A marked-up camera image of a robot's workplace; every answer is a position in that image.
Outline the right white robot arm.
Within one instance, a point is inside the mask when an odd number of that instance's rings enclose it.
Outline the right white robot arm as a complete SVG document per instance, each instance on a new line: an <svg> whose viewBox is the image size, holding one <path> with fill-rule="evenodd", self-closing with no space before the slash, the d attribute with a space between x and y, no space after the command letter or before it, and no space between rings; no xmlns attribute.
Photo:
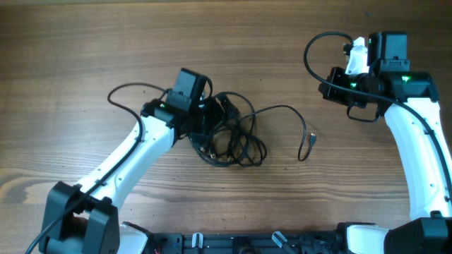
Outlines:
<svg viewBox="0 0 452 254"><path fill-rule="evenodd" d="M348 39L345 68L321 79L323 98L348 109L376 105L403 165L410 221L394 229L343 225L345 253L450 253L451 155L441 127L439 94L431 74L412 71L404 32Z"/></svg>

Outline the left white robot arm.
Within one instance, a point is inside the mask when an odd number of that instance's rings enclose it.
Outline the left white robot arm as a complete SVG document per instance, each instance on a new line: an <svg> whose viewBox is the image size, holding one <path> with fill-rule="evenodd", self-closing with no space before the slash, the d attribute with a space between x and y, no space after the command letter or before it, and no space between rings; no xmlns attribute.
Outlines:
<svg viewBox="0 0 452 254"><path fill-rule="evenodd" d="M41 253L161 253L148 230L119 223L124 201L150 166L178 139L201 127L211 96L210 78L182 68L172 89L146 102L136 125L106 160L69 185L55 184L47 196L42 229L26 250Z"/></svg>

